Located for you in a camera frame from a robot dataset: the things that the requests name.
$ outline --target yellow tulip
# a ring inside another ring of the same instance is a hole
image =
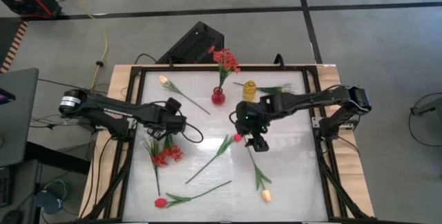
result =
[[[160,82],[163,83],[163,84],[167,83],[167,78],[166,78],[166,76],[164,76],[164,75],[160,75]]]
[[[264,189],[262,192],[262,198],[265,200],[266,203],[270,203],[271,197],[270,197],[270,191],[268,189]]]

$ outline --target black stripe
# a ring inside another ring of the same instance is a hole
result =
[[[421,8],[421,7],[438,7],[442,6],[442,2],[426,2],[426,3],[378,3],[369,5],[346,5],[346,6],[310,6],[309,10],[372,10],[372,9],[397,9],[397,8]]]
[[[294,12],[301,10],[302,9],[299,6],[287,6],[287,7],[282,6],[282,7],[232,8],[232,9],[210,9],[210,10],[171,10],[171,11],[159,11],[159,12],[109,13],[105,15],[93,15],[93,16],[96,19],[114,19],[114,18],[127,18],[127,17],[165,17],[165,16],[232,14],[232,13]],[[55,19],[40,19],[36,17],[22,17],[21,19],[26,21],[79,20],[79,19],[89,19],[89,16],[60,15]]]
[[[313,56],[317,64],[322,64],[323,59],[320,56],[318,40],[316,39],[315,29],[313,27],[313,22],[311,21],[307,0],[300,0],[300,1],[301,1],[302,12],[304,13],[305,25],[307,26],[307,32],[309,34],[311,48],[313,49]]]

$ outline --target orange tulip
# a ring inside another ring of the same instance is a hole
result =
[[[266,203],[270,203],[271,197],[270,197],[270,191],[268,189],[264,189],[262,192],[262,198],[265,200]]]

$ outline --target yellow bottle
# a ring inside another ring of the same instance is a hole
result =
[[[242,90],[242,100],[255,102],[256,84],[254,81],[248,81],[244,84]]]

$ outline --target white tabletop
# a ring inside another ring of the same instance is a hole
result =
[[[168,77],[185,95],[211,114],[162,87],[159,76]],[[311,122],[308,111],[298,111],[283,120],[271,123],[263,137],[269,143],[268,152],[253,157],[262,172],[273,183],[265,183],[271,192],[271,202],[256,190],[255,171],[244,141],[234,142],[189,184],[184,183],[216,154],[226,134],[234,135],[235,127],[228,115],[242,100],[242,87],[232,82],[253,80],[258,86],[277,86],[291,83],[292,92],[305,93],[301,72],[241,72],[232,74],[224,83],[226,101],[222,106],[211,102],[213,88],[219,80],[218,72],[147,72],[142,103],[167,100],[174,97],[182,103],[182,114],[187,122],[204,134],[204,141],[193,144],[181,134],[174,137],[184,157],[179,162],[159,168],[161,197],[165,193],[192,197],[219,184],[232,180],[201,198],[168,209],[154,206],[159,198],[153,166],[143,141],[149,139],[139,128],[135,139],[131,174],[129,177],[123,221],[326,221],[327,212]],[[257,93],[256,100],[263,93]],[[193,140],[200,137],[189,127],[186,135]]]

